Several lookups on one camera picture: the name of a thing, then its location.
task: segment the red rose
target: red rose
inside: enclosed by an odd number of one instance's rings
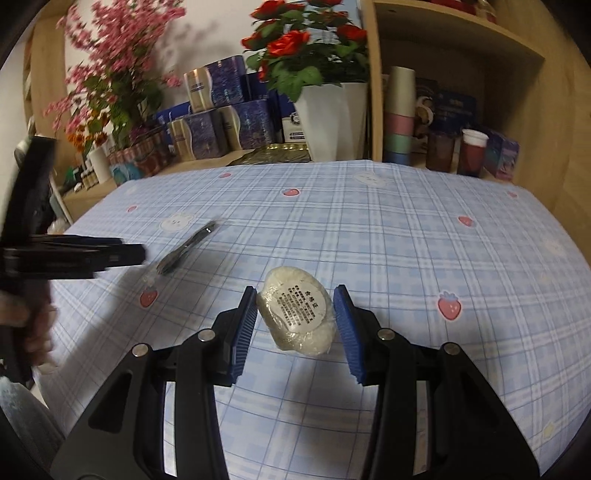
[[[283,57],[286,55],[295,55],[303,44],[308,43],[310,34],[299,30],[292,30],[281,38],[267,45],[267,52],[272,57]]]
[[[250,37],[242,39],[242,45],[247,50],[257,51],[265,48],[265,41],[261,32],[254,32]]]
[[[336,34],[339,37],[344,37],[347,40],[352,40],[357,43],[362,43],[368,36],[368,33],[355,25],[343,25],[336,29]]]
[[[278,18],[284,11],[285,0],[267,0],[251,13],[251,17],[257,20],[270,20],[271,18]]]
[[[285,11],[288,10],[304,10],[306,6],[304,4],[285,4]]]
[[[263,61],[261,63],[261,69],[259,70],[258,77],[259,81],[266,82],[267,81],[267,72],[269,71],[269,63]]]

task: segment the gift box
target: gift box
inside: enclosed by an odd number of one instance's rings
[[[193,113],[249,100],[241,55],[219,60],[184,75]]]
[[[185,102],[179,105],[175,105],[174,107],[167,108],[166,110],[159,111],[155,118],[160,125],[166,125],[166,131],[164,134],[164,142],[168,146],[170,153],[176,154],[177,152],[174,151],[174,143],[173,143],[173,136],[170,132],[170,127],[168,126],[170,122],[176,120],[185,115],[190,115],[193,113],[191,110],[191,103]]]
[[[300,125],[300,117],[296,106],[287,95],[279,95],[279,113],[285,143],[304,143],[306,138]]]
[[[258,148],[275,141],[267,100],[225,106],[219,112],[232,150]]]
[[[488,128],[478,130],[488,135],[484,168],[497,179],[513,180],[515,164],[519,157],[519,143]]]
[[[258,73],[246,75],[246,84],[251,100],[267,100],[267,109],[275,132],[275,142],[283,143],[283,127],[279,112],[279,94],[277,90],[267,90],[267,83],[261,82]]]
[[[217,110],[186,115],[171,122],[181,161],[223,157],[229,152],[222,117]]]

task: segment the blue box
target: blue box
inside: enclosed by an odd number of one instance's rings
[[[275,142],[267,100],[224,106],[219,112],[232,150],[258,148]]]
[[[167,126],[164,135],[164,142],[168,145],[168,149],[173,154],[175,154],[176,152],[174,151],[173,136],[170,131],[169,123],[182,116],[190,115],[191,113],[193,113],[193,111],[191,110],[191,103],[185,102],[179,105],[175,105],[174,107],[167,108],[166,110],[161,110],[155,115],[155,118],[160,125]]]
[[[461,93],[439,91],[435,100],[435,119],[431,130],[459,136],[476,125],[476,99]]]
[[[488,135],[484,168],[496,179],[513,180],[515,164],[519,157],[519,143],[488,128],[479,128],[478,130]]]
[[[184,81],[194,113],[250,100],[241,55],[185,73]]]
[[[300,125],[300,117],[296,112],[296,106],[287,95],[279,95],[279,113],[283,127],[285,143],[304,143],[306,138]]]
[[[281,115],[279,113],[279,94],[277,90],[267,90],[267,84],[258,78],[258,73],[249,73],[246,75],[246,83],[252,100],[267,100],[267,108],[275,132],[274,141],[283,143],[283,126],[281,124]]]
[[[181,161],[219,158],[229,152],[217,110],[186,115],[172,122],[171,129]]]

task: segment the soap bar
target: soap bar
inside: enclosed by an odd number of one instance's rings
[[[324,287],[296,267],[271,270],[258,294],[259,312],[281,350],[320,355],[330,350],[335,311]]]

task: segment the wooden shelf panel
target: wooden shelf panel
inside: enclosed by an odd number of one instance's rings
[[[535,45],[506,28],[420,0],[374,0],[380,37],[458,48],[510,61],[543,61]]]

